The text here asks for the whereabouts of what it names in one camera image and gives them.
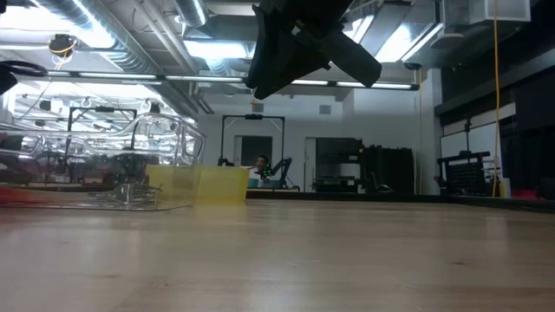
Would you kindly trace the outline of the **silver ceiling duct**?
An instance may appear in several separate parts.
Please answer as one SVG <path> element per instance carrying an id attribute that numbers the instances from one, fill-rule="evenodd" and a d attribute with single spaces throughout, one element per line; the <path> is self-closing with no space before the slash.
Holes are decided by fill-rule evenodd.
<path id="1" fill-rule="evenodd" d="M 183 22 L 191 28 L 205 25 L 209 19 L 209 11 L 203 0 L 174 0 Z"/>

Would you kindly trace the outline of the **clear plastic bin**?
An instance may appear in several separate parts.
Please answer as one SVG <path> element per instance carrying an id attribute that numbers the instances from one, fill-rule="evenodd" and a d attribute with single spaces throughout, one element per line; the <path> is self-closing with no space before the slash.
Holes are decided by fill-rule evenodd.
<path id="1" fill-rule="evenodd" d="M 135 151 L 123 151 L 135 134 Z M 69 155 L 66 139 L 73 135 Z M 115 143 L 93 143 L 93 137 Z M 206 137 L 192 122 L 167 114 L 143 114 L 117 132 L 0 131 L 0 188 L 51 192 L 109 192 L 131 189 L 155 192 L 156 202 L 137 206 L 0 207 L 164 211 L 184 206 L 163 205 L 159 190 L 148 184 L 147 165 L 201 165 Z"/>

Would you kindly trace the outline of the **yellow plastic bin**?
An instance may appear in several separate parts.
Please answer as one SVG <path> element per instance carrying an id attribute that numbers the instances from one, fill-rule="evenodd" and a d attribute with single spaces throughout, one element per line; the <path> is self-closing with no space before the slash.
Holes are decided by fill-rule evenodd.
<path id="1" fill-rule="evenodd" d="M 147 165 L 148 184 L 158 189 L 163 205 L 184 206 L 197 202 L 244 202 L 250 171 L 236 166 Z"/>

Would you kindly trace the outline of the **black rig frame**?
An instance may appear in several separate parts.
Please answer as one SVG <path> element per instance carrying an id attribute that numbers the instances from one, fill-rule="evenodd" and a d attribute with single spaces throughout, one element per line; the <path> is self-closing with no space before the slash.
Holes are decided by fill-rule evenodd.
<path id="1" fill-rule="evenodd" d="M 125 113 L 132 113 L 133 114 L 133 120 L 135 120 L 137 118 L 138 115 L 138 111 L 136 109 L 131 109 L 131 108 L 114 108 L 114 107 L 105 107 L 105 106 L 99 106 L 99 107 L 70 107 L 69 108 L 69 119 L 68 119 L 68 127 L 67 127 L 67 131 L 68 132 L 72 132 L 72 127 L 73 124 L 79 120 L 80 116 L 82 116 L 83 114 L 87 113 L 88 111 L 95 111 L 96 113 L 100 113 L 100 114 L 111 114 L 111 113 L 122 113 L 124 117 L 127 117 L 125 115 Z M 75 111 L 82 111 L 82 114 L 78 115 L 77 117 L 74 117 L 74 112 Z M 131 135 L 131 140 L 130 140 L 130 146 L 122 146 L 121 150 L 123 151 L 135 151 L 135 134 L 136 134 L 136 129 L 137 126 L 134 126 L 134 130 L 133 133 Z M 66 149 L 65 149 L 65 156 L 69 155 L 69 149 L 70 149 L 70 144 L 73 140 L 73 135 L 70 134 L 69 137 L 66 139 Z M 101 138 L 101 137 L 93 137 L 93 143 L 115 143 L 115 141 L 108 141 L 108 139 L 106 138 Z"/>
<path id="2" fill-rule="evenodd" d="M 233 152 L 231 158 L 228 159 L 225 156 L 225 133 L 238 120 L 268 120 L 280 132 L 280 139 L 277 140 L 272 135 L 234 135 Z M 264 155 L 269 159 L 269 165 L 271 165 L 273 161 L 276 163 L 280 162 L 284 158 L 284 127 L 285 117 L 283 116 L 264 116 L 262 114 L 224 114 L 221 119 L 218 165 L 254 165 L 260 155 Z"/>

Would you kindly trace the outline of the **black cabinet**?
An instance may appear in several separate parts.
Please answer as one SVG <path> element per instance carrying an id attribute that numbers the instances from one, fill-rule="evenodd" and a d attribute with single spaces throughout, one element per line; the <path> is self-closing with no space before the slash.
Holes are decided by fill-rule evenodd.
<path id="1" fill-rule="evenodd" d="M 415 194 L 413 152 L 409 148 L 364 147 L 361 155 L 361 182 L 367 194 Z"/>

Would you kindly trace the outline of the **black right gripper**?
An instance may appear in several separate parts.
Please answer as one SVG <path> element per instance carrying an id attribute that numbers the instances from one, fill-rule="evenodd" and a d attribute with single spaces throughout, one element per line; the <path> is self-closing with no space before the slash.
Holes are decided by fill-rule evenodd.
<path id="1" fill-rule="evenodd" d="M 265 99 L 294 80 L 331 65 L 372 86 L 382 65 L 343 32 L 353 0 L 261 0 L 255 6 L 258 39 L 245 84 Z"/>

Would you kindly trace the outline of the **black pegboard cart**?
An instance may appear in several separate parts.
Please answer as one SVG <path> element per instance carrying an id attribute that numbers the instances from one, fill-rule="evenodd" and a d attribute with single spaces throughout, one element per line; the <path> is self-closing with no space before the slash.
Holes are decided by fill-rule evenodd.
<path id="1" fill-rule="evenodd" d="M 461 151 L 459 155 L 437 159 L 440 171 L 434 180 L 441 195 L 485 195 L 484 158 L 489 156 L 489 152 Z"/>

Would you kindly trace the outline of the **long linear ceiling light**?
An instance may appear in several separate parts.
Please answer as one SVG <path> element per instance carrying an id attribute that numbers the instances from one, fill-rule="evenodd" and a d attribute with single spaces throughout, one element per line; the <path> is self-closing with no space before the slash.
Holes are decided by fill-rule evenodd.
<path id="1" fill-rule="evenodd" d="M 78 72 L 52 70 L 47 72 L 48 78 L 83 78 L 104 79 L 117 81 L 187 81 L 187 82 L 210 82 L 210 83 L 237 83 L 245 84 L 246 78 L 240 76 L 213 76 L 213 75 L 150 75 L 129 73 L 101 73 L 101 72 Z M 294 86 L 322 87 L 322 88 L 366 88 L 361 82 L 356 81 L 326 81 L 297 79 L 292 83 Z"/>

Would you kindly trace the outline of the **person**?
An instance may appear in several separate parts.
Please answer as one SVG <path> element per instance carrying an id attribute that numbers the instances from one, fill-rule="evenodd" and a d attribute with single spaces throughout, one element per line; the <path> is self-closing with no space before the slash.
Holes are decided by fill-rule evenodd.
<path id="1" fill-rule="evenodd" d="M 271 176 L 271 164 L 265 155 L 259 155 L 257 157 L 254 173 L 259 175 L 261 179 L 266 179 Z"/>

